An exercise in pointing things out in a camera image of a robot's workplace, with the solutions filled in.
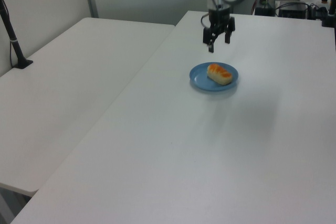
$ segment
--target white table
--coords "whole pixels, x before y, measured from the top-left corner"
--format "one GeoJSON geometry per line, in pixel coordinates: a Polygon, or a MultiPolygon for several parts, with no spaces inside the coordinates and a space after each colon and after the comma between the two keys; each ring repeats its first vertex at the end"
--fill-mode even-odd
{"type": "Polygon", "coordinates": [[[0,187],[32,196],[172,31],[86,18],[0,78],[0,187]]]}
{"type": "Polygon", "coordinates": [[[13,224],[336,222],[333,29],[234,15],[211,55],[202,14],[184,16],[13,224]],[[237,87],[193,88],[207,61],[234,66],[237,87]]]}

